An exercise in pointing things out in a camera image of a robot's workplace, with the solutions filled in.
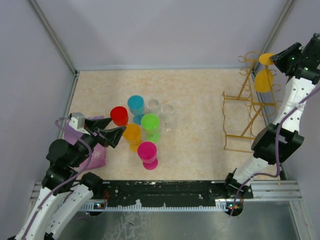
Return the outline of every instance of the folded cloth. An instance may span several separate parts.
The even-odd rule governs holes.
[[[95,117],[89,117],[88,119],[95,120],[95,119],[103,119],[103,118],[104,116],[95,116]],[[83,135],[82,132],[79,132],[73,129],[68,122],[66,123],[65,129],[79,138]],[[74,145],[77,141],[77,139],[75,139],[73,136],[71,136],[68,133],[64,134],[64,140],[66,140],[68,143],[72,145]],[[83,163],[80,164],[79,169],[82,169],[87,162],[88,162],[88,158]],[[92,151],[92,158],[86,169],[87,170],[96,169],[96,168],[103,167],[105,165],[106,165],[106,148],[104,146],[101,146],[98,143]]]

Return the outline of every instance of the gray floor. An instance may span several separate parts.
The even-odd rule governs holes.
[[[59,240],[298,240],[289,203],[245,202],[224,212],[103,212],[73,219]]]

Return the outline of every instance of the beige table surface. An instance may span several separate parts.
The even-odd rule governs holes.
[[[90,171],[105,180],[224,180],[251,155],[223,150],[222,92],[237,95],[243,82],[238,69],[82,71],[70,112],[109,117],[115,106],[128,109],[127,100],[132,95],[141,95],[145,103],[154,98],[161,104],[173,104],[176,111],[176,128],[171,132],[162,129],[156,144],[156,169],[146,170],[122,137],[116,148],[106,149],[106,166]],[[243,102],[226,102],[225,114],[228,133],[240,134],[249,122]],[[264,127],[259,116],[253,133]],[[230,145],[250,150],[251,143],[241,139]],[[270,166],[265,172],[275,171]]]

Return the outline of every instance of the magenta cup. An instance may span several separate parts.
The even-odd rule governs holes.
[[[153,142],[141,143],[137,150],[138,156],[147,170],[153,170],[158,166],[157,147]]]

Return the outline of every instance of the gray wall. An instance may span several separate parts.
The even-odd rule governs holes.
[[[298,0],[282,26],[270,52],[279,53],[295,42],[308,43],[313,33],[320,33],[320,1]],[[275,81],[284,88],[287,77],[278,73]],[[283,99],[284,91],[278,95]],[[313,225],[320,222],[320,94],[311,98],[300,122],[300,134],[305,137],[303,145],[286,162],[285,167],[292,179],[297,179],[304,203]],[[320,228],[315,229],[320,237]]]
[[[73,75],[26,0],[0,1],[0,239],[22,227]]]
[[[233,68],[286,0],[37,0],[78,70]]]

